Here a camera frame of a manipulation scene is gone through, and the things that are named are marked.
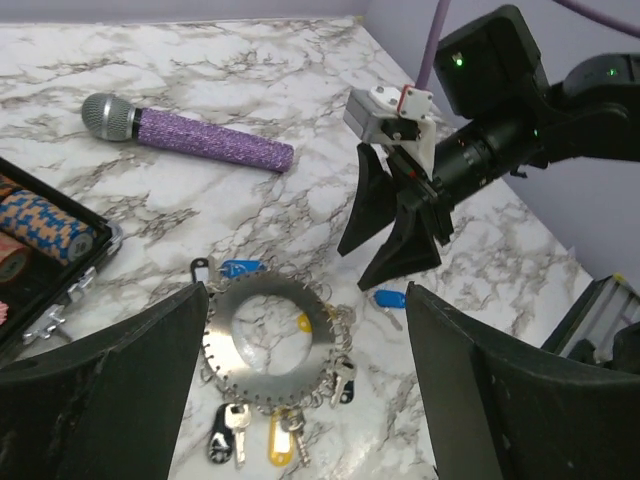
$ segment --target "black case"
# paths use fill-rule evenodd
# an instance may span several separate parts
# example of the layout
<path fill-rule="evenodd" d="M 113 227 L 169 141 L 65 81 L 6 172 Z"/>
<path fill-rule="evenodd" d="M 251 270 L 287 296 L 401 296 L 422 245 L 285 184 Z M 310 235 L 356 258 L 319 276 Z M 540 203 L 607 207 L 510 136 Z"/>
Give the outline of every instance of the black case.
<path fill-rule="evenodd" d="M 0 286 L 0 297 L 21 295 L 20 310 L 0 326 L 0 366 L 13 360 L 38 338 L 48 338 L 60 324 L 68 305 L 80 301 L 95 283 L 101 268 L 122 244 L 120 227 L 29 175 L 0 157 L 0 174 L 44 197 L 61 210 L 92 227 L 96 238 L 91 251 L 68 266 L 37 254 L 38 261 L 21 274 L 21 286 Z"/>

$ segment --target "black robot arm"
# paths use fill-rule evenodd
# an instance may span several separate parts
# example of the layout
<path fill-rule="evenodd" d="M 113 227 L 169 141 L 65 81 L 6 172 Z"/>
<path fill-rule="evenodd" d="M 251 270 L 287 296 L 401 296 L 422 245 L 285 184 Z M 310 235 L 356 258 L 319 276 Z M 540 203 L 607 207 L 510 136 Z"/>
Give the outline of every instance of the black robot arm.
<path fill-rule="evenodd" d="M 358 283 L 362 290 L 439 266 L 436 241 L 450 241 L 454 207 L 506 173 L 526 176 L 518 171 L 522 165 L 546 168 L 583 156 L 640 161 L 640 54 L 590 58 L 555 85 L 548 84 L 540 57 L 511 5 L 445 37 L 436 72 L 454 112 L 471 122 L 437 143 L 427 167 L 426 150 L 410 143 L 421 141 L 419 121 L 400 107 L 395 118 L 381 110 L 382 87 L 351 92 L 345 121 L 363 143 L 358 190 L 338 252 L 346 255 L 395 219 Z M 391 174 L 374 143 L 384 145 Z"/>

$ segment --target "poker chip case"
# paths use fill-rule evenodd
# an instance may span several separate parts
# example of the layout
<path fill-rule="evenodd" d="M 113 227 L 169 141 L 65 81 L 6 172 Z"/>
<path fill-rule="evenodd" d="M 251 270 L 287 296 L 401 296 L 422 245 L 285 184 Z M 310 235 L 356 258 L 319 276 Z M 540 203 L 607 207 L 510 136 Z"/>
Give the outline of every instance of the poker chip case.
<path fill-rule="evenodd" d="M 121 243 L 117 224 L 0 157 L 0 366 L 51 336 Z"/>

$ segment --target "marble table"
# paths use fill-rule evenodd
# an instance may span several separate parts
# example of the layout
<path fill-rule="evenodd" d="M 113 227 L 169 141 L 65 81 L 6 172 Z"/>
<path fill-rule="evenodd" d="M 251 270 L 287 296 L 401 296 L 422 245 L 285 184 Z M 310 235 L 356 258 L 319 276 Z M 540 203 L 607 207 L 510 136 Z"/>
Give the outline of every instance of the marble table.
<path fill-rule="evenodd" d="M 376 310 L 356 287 L 388 230 L 346 258 L 336 252 L 358 174 L 358 140 L 342 121 L 348 91 L 408 81 L 357 19 L 14 25 L 0 27 L 0 44 L 0 155 L 119 222 L 126 234 L 96 292 L 69 314 L 72 337 L 176 291 L 189 282 L 190 261 L 209 254 L 276 255 L 329 285 L 332 303 L 357 313 L 356 397 L 336 410 L 307 412 L 310 468 L 295 459 L 271 466 L 267 418 L 259 415 L 241 472 L 233 463 L 207 463 L 205 437 L 220 395 L 194 375 L 171 478 L 434 478 L 404 312 Z M 79 111 L 97 91 L 289 142 L 295 166 L 277 175 L 96 140 Z M 436 119 L 441 136 L 451 132 Z M 442 266 L 410 279 L 540 344 L 588 275 L 503 181 L 460 205 L 453 219 Z M 387 286 L 404 289 L 408 280 Z M 291 348 L 305 342 L 287 315 L 249 327 L 265 351 L 290 337 L 302 338 Z"/>

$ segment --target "yellow key tag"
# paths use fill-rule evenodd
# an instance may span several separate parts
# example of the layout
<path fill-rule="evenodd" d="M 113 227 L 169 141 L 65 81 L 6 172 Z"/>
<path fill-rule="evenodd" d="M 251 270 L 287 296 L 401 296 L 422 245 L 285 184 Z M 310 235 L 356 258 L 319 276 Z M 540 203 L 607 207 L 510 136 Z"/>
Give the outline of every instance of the yellow key tag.
<path fill-rule="evenodd" d="M 311 322 L 305 313 L 298 317 L 298 328 L 304 333 L 311 333 Z"/>
<path fill-rule="evenodd" d="M 269 460 L 276 467 L 285 467 L 293 458 L 293 435 L 285 432 L 280 423 L 280 412 L 271 415 L 269 430 Z"/>

